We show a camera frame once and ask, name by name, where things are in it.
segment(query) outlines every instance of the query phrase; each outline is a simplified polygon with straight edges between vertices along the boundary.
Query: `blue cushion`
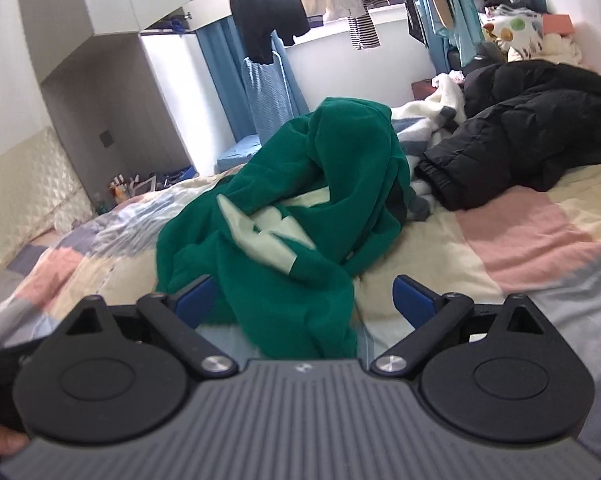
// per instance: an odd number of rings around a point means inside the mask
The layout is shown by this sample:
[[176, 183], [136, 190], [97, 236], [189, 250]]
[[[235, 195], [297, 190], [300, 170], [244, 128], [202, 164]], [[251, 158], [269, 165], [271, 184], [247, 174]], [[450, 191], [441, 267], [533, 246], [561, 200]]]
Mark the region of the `blue cushion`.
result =
[[260, 148], [261, 143], [257, 135], [250, 135], [240, 139], [235, 146], [229, 148], [218, 157], [218, 171], [222, 173], [240, 164], [249, 162]]

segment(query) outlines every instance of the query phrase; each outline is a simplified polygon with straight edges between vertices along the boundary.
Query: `pink fabric patch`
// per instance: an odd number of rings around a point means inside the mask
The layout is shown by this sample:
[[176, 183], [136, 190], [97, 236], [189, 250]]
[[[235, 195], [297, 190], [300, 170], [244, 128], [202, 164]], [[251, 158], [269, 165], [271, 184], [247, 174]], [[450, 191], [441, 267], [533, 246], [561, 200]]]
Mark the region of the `pink fabric patch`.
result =
[[49, 251], [21, 283], [16, 297], [28, 300], [41, 310], [49, 309], [83, 257], [68, 247]]
[[601, 243], [571, 224], [546, 193], [526, 187], [456, 212], [456, 219], [489, 276], [507, 294], [540, 288], [601, 255]]

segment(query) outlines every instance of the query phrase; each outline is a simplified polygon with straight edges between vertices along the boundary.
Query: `black puffer jacket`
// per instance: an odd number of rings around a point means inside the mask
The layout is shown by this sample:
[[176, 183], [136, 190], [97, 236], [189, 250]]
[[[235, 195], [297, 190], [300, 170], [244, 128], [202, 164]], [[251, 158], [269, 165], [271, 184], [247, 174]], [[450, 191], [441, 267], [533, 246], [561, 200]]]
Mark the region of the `black puffer jacket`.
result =
[[511, 186], [546, 191], [566, 170], [601, 164], [601, 76], [531, 60], [492, 65], [465, 82], [468, 120], [427, 150], [415, 174], [450, 210]]

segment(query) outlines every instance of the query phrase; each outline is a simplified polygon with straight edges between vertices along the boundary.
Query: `finger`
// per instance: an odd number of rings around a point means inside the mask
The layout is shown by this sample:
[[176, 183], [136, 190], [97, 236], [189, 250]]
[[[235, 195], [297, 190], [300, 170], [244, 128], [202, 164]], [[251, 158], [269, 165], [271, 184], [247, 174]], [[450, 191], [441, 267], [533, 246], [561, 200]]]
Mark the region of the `finger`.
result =
[[13, 455], [23, 449], [28, 442], [26, 435], [0, 425], [0, 456]]

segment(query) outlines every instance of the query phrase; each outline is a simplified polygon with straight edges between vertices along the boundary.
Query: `orange box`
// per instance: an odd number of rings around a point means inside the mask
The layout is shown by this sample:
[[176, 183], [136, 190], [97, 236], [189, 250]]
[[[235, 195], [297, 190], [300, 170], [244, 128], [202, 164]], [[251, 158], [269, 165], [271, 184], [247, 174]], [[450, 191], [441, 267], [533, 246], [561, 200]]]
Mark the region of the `orange box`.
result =
[[569, 14], [543, 14], [542, 33], [569, 36], [575, 32]]

